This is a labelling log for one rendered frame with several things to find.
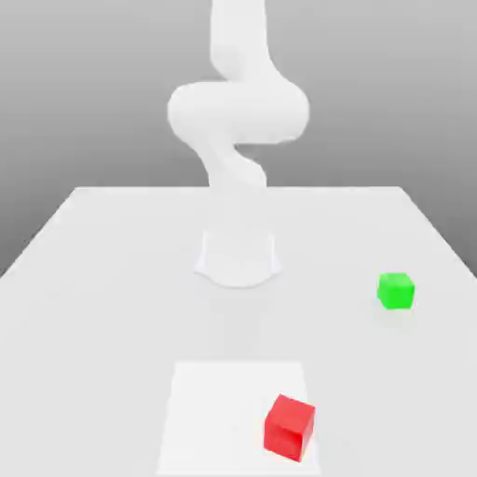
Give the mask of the small red cube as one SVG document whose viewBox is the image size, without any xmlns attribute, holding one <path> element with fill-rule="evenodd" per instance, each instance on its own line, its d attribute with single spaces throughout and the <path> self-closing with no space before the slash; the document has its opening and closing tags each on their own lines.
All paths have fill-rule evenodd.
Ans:
<svg viewBox="0 0 477 477">
<path fill-rule="evenodd" d="M 314 429 L 316 407 L 280 394 L 266 415 L 264 448 L 301 462 Z"/>
</svg>

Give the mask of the small green cube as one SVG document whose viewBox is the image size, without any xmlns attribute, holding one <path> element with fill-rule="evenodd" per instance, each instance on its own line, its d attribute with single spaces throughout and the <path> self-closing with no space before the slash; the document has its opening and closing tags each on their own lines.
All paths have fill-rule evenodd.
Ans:
<svg viewBox="0 0 477 477">
<path fill-rule="evenodd" d="M 414 282 L 406 273 L 382 273 L 376 295 L 385 309 L 409 309 L 414 302 L 415 288 Z"/>
</svg>

